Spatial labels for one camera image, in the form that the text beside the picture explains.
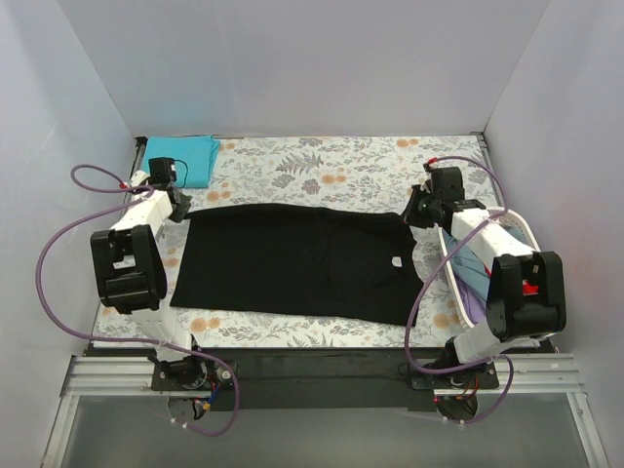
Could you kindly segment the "black t shirt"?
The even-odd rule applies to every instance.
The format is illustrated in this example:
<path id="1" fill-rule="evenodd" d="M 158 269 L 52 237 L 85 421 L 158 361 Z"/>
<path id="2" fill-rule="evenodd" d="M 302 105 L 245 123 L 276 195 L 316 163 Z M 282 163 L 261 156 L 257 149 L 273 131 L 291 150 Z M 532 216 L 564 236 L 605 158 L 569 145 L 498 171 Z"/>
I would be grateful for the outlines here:
<path id="1" fill-rule="evenodd" d="M 256 204 L 188 219 L 173 307 L 402 326 L 423 287 L 398 214 Z"/>

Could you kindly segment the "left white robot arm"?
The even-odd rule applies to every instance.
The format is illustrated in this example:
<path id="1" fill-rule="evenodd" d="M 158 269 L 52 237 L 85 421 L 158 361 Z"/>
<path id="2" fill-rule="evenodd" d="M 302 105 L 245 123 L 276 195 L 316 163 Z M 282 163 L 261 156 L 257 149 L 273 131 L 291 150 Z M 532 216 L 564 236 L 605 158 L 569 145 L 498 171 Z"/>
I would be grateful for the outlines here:
<path id="1" fill-rule="evenodd" d="M 176 188 L 176 180 L 175 159 L 149 160 L 148 170 L 137 171 L 131 185 L 149 185 L 154 192 L 147 198 L 135 193 L 137 204 L 111 228 L 94 233 L 91 249 L 102 304 L 130 317 L 144 336 L 156 341 L 155 363 L 162 377 L 195 390 L 206 383 L 208 368 L 198 357 L 169 347 L 196 350 L 198 345 L 175 313 L 160 307 L 168 282 L 157 239 L 166 222 L 182 222 L 190 208 L 190 197 Z"/>

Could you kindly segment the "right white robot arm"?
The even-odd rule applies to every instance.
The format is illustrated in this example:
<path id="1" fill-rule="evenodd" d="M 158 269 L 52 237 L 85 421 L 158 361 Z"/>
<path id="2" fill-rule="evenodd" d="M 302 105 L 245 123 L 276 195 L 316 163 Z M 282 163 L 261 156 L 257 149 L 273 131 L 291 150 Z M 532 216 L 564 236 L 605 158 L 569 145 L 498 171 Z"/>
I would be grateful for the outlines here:
<path id="1" fill-rule="evenodd" d="M 442 357 L 420 365 L 406 355 L 410 370 L 442 375 L 452 387 L 463 387 L 477 367 L 495 359 L 517 341 L 542 340 L 562 332 L 567 323 L 564 266 L 554 252 L 523 244 L 499 223 L 507 209 L 489 209 L 465 195 L 460 168 L 448 158 L 432 158 L 424 165 L 427 180 L 413 187 L 402 214 L 405 224 L 439 227 L 467 247 L 489 276 L 485 318 L 450 339 Z"/>

